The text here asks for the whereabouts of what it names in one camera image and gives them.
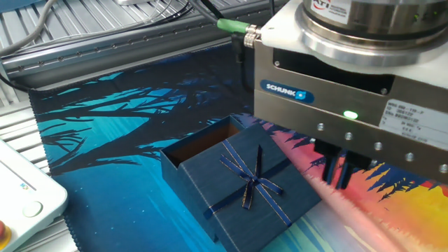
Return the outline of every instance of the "ribbon bow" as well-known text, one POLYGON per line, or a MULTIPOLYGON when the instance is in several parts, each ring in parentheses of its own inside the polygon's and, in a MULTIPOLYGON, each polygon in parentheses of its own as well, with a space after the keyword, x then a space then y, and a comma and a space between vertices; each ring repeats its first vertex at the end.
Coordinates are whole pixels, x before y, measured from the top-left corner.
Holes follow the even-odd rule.
POLYGON ((211 215, 216 213, 217 211, 221 210, 223 207, 227 206, 228 204, 235 201, 238 197, 241 197, 241 193, 244 190, 243 194, 243 205, 242 207, 245 209, 251 208, 252 203, 252 197, 253 197, 253 191, 256 189, 267 201, 267 203, 273 208, 273 210, 276 212, 276 214, 282 219, 282 221, 290 227, 292 225, 291 220, 286 215, 286 213, 283 212, 281 207, 275 202, 275 200, 271 197, 271 195, 266 191, 265 188, 268 188, 272 190, 274 193, 281 195, 283 193, 283 189, 281 189, 278 185, 274 184, 273 182, 269 181, 268 178, 277 174, 281 170, 283 170, 285 167, 287 167, 291 161, 289 159, 285 159, 283 162, 278 164, 276 167, 272 168, 269 172, 267 172, 264 175, 264 178, 260 178, 261 173, 261 157, 263 154, 263 149, 260 145, 258 145, 258 151, 257 151, 257 162, 255 164, 255 174, 252 173, 252 171, 247 167, 247 165, 244 163, 244 161, 241 159, 241 157, 238 155, 238 153, 235 151, 235 149, 230 145, 229 141, 224 140, 223 141, 224 147, 227 149, 227 151, 230 153, 232 158, 237 162, 237 164, 234 164, 232 161, 230 161, 228 158, 226 158, 224 155, 221 155, 220 161, 229 168, 232 172, 234 172, 236 175, 238 175, 240 178, 247 181, 246 187, 241 188, 237 192, 234 192, 229 197, 225 198, 223 201, 210 206, 209 209, 207 209, 206 213, 204 215, 206 218, 210 218, 211 215))

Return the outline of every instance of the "metal housing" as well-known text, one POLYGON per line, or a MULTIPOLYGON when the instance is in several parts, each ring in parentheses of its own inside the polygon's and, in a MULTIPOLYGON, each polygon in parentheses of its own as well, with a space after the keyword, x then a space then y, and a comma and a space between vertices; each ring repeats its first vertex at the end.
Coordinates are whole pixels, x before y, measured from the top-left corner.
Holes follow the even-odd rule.
POLYGON ((332 27, 340 33, 357 37, 400 40, 403 37, 421 38, 444 29, 448 23, 448 2, 438 1, 358 1, 349 2, 347 23, 336 22, 314 11, 312 5, 325 8, 326 0, 304 0, 305 12, 310 18, 332 27))
POLYGON ((396 76, 390 92, 377 94, 339 83, 306 76, 281 68, 274 50, 255 42, 255 116, 316 139, 341 146, 380 162, 387 162, 409 172, 448 183, 448 174, 439 169, 448 164, 448 151, 414 141, 378 126, 390 99, 413 103, 448 113, 448 90, 396 76), (264 91, 260 82, 269 80, 312 93, 315 100, 305 104, 264 91), (363 116, 345 118, 347 109, 363 116), (346 133, 352 138, 346 140, 346 133), (381 143, 377 150, 375 144, 381 143), (413 160, 408 161, 408 153, 413 160))

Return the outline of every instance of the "metal frame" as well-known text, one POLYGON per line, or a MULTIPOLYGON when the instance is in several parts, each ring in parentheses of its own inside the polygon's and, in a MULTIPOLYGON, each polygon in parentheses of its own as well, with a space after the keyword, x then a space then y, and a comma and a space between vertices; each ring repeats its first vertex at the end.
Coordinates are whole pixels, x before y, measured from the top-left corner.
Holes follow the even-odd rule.
POLYGON ((448 104, 441 102, 446 97, 448 90, 444 88, 398 76, 391 91, 380 95, 287 71, 274 65, 273 48, 260 40, 255 42, 256 117, 442 183, 448 183, 448 174, 439 172, 442 165, 448 164, 448 151, 384 131, 378 125, 390 99, 448 113, 448 104), (303 104, 266 92, 259 85, 261 80, 311 92, 315 102, 303 104), (342 115, 354 108, 367 116, 350 120, 342 115), (349 141, 345 138, 347 132, 352 135, 349 141), (381 150, 375 149, 378 142, 381 150), (406 160, 408 153, 413 153, 411 162, 406 160))
MULTIPOLYGON (((226 17, 256 25, 262 25, 270 18, 268 3, 264 0, 220 9, 226 17)), ((39 88, 227 36, 193 12, 180 20, 157 27, 27 51, 3 58, 3 66, 9 78, 31 88, 39 88)))

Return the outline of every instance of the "schunk logo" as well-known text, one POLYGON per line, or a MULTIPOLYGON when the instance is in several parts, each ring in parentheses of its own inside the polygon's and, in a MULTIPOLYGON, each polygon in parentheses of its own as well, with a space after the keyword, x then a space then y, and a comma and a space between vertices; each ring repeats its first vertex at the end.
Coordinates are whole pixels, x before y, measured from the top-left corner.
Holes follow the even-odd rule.
POLYGON ((313 0, 313 5, 318 10, 325 10, 330 7, 331 0, 313 0))
POLYGON ((279 92, 279 93, 282 93, 282 94, 285 94, 285 95, 292 96, 295 99, 299 99, 299 100, 305 99, 305 97, 307 95, 307 93, 305 91, 293 91, 293 90, 290 90, 288 88, 278 87, 278 86, 273 85, 273 84, 267 84, 266 88, 268 90, 273 90, 275 92, 279 92))

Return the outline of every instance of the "grey cable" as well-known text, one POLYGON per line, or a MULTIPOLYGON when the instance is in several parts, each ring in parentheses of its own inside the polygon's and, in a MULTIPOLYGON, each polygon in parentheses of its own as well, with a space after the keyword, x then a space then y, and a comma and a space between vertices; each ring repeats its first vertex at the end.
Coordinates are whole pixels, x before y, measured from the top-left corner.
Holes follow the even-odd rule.
POLYGON ((43 28, 45 27, 45 21, 47 20, 47 17, 50 14, 51 6, 53 6, 53 4, 56 1, 57 0, 49 0, 43 7, 41 16, 39 18, 39 21, 37 22, 35 30, 32 33, 28 34, 28 36, 22 39, 21 41, 18 41, 8 46, 7 48, 0 49, 0 57, 14 53, 15 51, 21 49, 22 47, 28 45, 34 39, 36 39, 41 34, 43 28))
MULTIPOLYGON (((148 24, 149 22, 155 22, 155 20, 157 18, 159 18, 172 4, 172 0, 169 0, 167 5, 157 15, 154 15, 156 10, 157 10, 157 7, 159 5, 159 2, 160 2, 160 0, 157 0, 157 2, 155 4, 154 11, 149 15, 149 17, 147 19, 145 19, 145 20, 140 21, 140 22, 137 22, 137 23, 134 23, 134 24, 125 25, 123 27, 119 27, 119 28, 115 28, 115 29, 106 30, 106 31, 97 31, 97 32, 94 32, 94 33, 91 33, 91 34, 76 34, 76 35, 64 36, 62 38, 56 38, 56 39, 54 39, 52 41, 48 41, 48 42, 45 42, 45 43, 40 43, 40 44, 36 44, 36 45, 32 45, 32 46, 27 46, 26 48, 23 48, 22 50, 21 50, 21 48, 24 45, 20 46, 19 48, 11 48, 11 47, 14 46, 14 45, 11 45, 10 47, 4 49, 4 50, 8 50, 8 52, 6 54, 4 54, 4 55, 9 55, 9 54, 12 54, 12 53, 15 53, 15 52, 19 53, 19 52, 22 52, 22 51, 25 51, 25 50, 29 50, 29 49, 34 49, 34 48, 41 48, 43 46, 51 46, 51 45, 54 45, 54 44, 57 44, 57 43, 63 43, 63 42, 68 42, 68 41, 72 42, 72 41, 78 41, 78 40, 81 40, 81 39, 92 39, 92 38, 97 38, 97 37, 100 37, 100 36, 108 36, 108 35, 116 34, 118 32, 123 32, 123 31, 128 30, 128 29, 135 29, 135 28, 138 28, 140 26, 144 26, 144 25, 148 24)), ((0 50, 0 57, 4 56, 4 55, 2 54, 2 50, 0 50)))
POLYGON ((206 19, 212 21, 214 24, 218 22, 218 19, 208 12, 202 5, 197 2, 197 0, 188 0, 190 4, 195 8, 196 11, 201 13, 206 19))

